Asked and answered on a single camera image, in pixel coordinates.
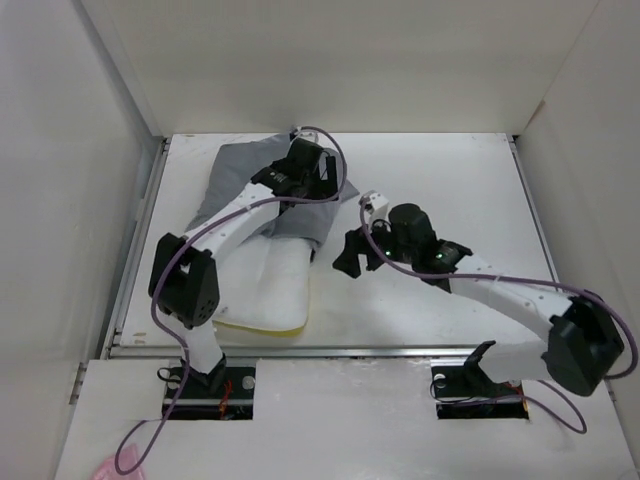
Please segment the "grey pillowcase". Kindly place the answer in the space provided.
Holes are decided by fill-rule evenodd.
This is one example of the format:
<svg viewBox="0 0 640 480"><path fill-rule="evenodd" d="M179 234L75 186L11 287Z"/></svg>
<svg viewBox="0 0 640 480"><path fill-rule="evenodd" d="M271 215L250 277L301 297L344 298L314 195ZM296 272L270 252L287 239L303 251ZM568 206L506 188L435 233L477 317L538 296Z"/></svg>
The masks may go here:
<svg viewBox="0 0 640 480"><path fill-rule="evenodd" d="M358 190L347 179L347 164L338 146L325 150L336 157L338 192L326 200L279 196L283 174L277 162L290 148L289 137L275 135L263 141L230 144L219 151L216 167L231 168L231 177L243 185L224 187L222 175L207 194L184 237L200 251L209 251L223 259L246 240L264 235L270 238L301 238L310 242L313 251L327 240L342 203L356 196Z"/></svg>

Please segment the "white pillow yellow edge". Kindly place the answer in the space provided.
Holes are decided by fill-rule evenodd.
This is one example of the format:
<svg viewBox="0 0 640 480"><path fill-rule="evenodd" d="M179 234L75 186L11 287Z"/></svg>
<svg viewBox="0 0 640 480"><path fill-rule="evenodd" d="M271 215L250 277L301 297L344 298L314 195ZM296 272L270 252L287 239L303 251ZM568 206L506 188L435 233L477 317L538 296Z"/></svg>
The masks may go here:
<svg viewBox="0 0 640 480"><path fill-rule="evenodd" d="M309 314L312 253L301 238L259 235L242 243L218 270L213 320L262 335L299 334Z"/></svg>

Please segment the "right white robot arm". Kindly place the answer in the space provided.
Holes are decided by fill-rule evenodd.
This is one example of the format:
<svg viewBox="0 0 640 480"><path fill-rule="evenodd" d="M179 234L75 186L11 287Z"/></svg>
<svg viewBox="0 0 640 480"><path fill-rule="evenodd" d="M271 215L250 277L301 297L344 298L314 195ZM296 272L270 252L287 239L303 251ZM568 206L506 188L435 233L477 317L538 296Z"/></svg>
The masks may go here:
<svg viewBox="0 0 640 480"><path fill-rule="evenodd" d="M357 278L388 265L448 294L475 301L529 330L534 340L481 342L434 379L449 396L493 397L511 382L551 380L588 397L624 351L614 314L590 292L506 275L470 248L437 236L412 203L391 207L376 192L359 201L360 225L345 235L334 269Z"/></svg>

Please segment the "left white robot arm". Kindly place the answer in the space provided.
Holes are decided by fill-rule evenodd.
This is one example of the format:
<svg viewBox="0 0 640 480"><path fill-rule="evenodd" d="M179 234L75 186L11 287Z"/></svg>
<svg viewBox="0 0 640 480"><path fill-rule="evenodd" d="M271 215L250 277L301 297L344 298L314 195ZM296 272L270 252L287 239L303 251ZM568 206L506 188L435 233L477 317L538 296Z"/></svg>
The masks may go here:
<svg viewBox="0 0 640 480"><path fill-rule="evenodd" d="M178 321L176 329L159 327L179 343L183 379L198 394L213 396L224 382L226 357L211 322L220 303L219 263L293 208L338 201L346 169L341 149L329 151L297 138L283 158L260 168L212 218L180 236L159 239L148 286L151 317Z"/></svg>

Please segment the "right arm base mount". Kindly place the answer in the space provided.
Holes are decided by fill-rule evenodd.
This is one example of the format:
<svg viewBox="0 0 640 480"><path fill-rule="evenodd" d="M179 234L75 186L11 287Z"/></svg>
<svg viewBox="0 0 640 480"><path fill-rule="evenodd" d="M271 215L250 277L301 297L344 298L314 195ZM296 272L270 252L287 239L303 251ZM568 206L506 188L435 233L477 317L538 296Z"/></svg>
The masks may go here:
<svg viewBox="0 0 640 480"><path fill-rule="evenodd" d="M431 363L430 395L439 420L528 420L520 383L495 383L480 368L483 355L495 344L480 344L464 360Z"/></svg>

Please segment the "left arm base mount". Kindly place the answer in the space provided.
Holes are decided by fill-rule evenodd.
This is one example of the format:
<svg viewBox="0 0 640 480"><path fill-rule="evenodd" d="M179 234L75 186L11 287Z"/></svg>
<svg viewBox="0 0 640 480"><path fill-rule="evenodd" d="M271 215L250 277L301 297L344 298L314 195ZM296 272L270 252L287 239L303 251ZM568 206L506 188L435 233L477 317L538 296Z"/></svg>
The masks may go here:
<svg viewBox="0 0 640 480"><path fill-rule="evenodd" d="M196 371L191 369L169 419L252 420L256 373L255 362L232 359L216 368L213 379L205 384L196 379Z"/></svg>

